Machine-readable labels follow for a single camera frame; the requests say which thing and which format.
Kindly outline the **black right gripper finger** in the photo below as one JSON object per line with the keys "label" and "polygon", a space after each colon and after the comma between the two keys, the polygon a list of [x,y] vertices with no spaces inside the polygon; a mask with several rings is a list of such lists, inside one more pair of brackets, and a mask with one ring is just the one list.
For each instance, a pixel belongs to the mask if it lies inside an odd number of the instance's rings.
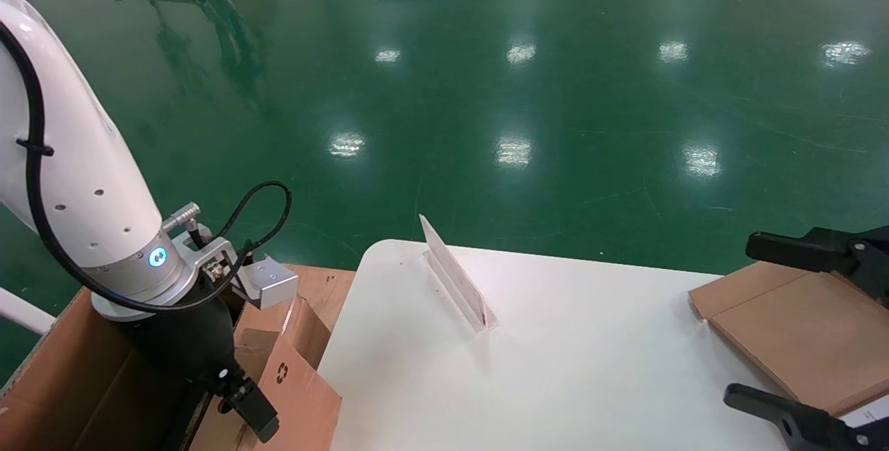
{"label": "black right gripper finger", "polygon": [[825,410],[743,384],[725,388],[731,409],[768,420],[790,450],[887,450],[888,419],[850,427]]}
{"label": "black right gripper finger", "polygon": [[801,238],[759,231],[747,239],[746,255],[789,268],[836,273],[888,306],[888,227],[860,233],[813,227]]}

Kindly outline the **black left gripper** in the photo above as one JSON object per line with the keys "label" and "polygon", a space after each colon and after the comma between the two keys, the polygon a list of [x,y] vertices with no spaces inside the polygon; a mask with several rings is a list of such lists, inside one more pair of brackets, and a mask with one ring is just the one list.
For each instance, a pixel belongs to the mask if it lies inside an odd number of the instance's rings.
{"label": "black left gripper", "polygon": [[133,321],[131,343],[156,368],[220,396],[220,413],[235,411],[261,443],[279,431],[275,407],[236,361],[234,323],[223,299]]}

